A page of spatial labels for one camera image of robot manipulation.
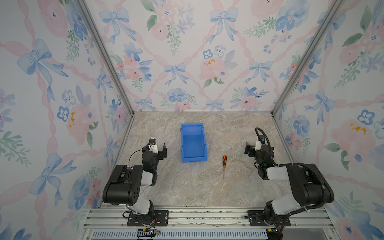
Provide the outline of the orange black handled screwdriver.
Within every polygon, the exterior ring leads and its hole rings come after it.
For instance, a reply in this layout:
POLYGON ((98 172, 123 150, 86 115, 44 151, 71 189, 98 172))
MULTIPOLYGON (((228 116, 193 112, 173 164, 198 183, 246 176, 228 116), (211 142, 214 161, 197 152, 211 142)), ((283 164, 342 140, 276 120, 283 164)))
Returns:
POLYGON ((225 173, 226 173, 226 168, 227 168, 227 156, 224 155, 222 159, 222 166, 223 166, 223 179, 225 179, 225 173))

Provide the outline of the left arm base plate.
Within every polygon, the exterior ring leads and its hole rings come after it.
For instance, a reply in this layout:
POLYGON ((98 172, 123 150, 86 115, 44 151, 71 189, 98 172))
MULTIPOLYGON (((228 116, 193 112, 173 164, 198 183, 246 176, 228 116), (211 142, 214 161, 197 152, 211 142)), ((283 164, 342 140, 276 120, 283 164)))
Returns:
POLYGON ((126 217, 126 212, 123 213, 124 218, 127 219, 128 227, 167 227, 169 222, 168 210, 154 210, 147 215, 136 215, 130 212, 126 217))

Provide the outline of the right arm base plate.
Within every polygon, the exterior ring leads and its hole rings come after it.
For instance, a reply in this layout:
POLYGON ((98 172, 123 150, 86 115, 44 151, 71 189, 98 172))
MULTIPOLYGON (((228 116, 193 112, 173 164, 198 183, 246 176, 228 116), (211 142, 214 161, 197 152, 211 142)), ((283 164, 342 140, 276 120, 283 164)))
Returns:
POLYGON ((249 220, 251 227, 272 227, 282 226, 284 216, 266 213, 261 210, 248 210, 245 219, 249 220))

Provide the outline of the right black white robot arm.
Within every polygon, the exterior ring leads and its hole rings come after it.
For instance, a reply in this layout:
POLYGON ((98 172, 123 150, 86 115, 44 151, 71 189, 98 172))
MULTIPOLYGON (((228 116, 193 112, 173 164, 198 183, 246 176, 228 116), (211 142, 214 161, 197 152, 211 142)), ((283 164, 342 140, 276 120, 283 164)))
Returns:
POLYGON ((287 181, 291 192, 280 199, 268 201, 263 211, 248 211, 251 224, 281 227, 289 217, 332 203, 335 194, 314 164, 274 164, 274 148, 257 142, 246 143, 245 154, 255 159, 255 167, 264 181, 287 181))

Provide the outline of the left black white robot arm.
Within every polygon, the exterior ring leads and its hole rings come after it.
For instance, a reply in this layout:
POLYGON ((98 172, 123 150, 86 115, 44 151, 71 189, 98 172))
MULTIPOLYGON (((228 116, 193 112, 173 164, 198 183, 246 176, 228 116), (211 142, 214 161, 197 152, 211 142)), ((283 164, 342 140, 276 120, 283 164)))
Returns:
POLYGON ((142 164, 129 167, 115 166, 103 190, 103 202, 114 206, 125 205, 136 216, 152 217, 154 205, 140 195, 141 187, 153 187, 158 178, 158 164, 168 156, 167 147, 158 150, 156 144, 149 144, 140 150, 142 164))

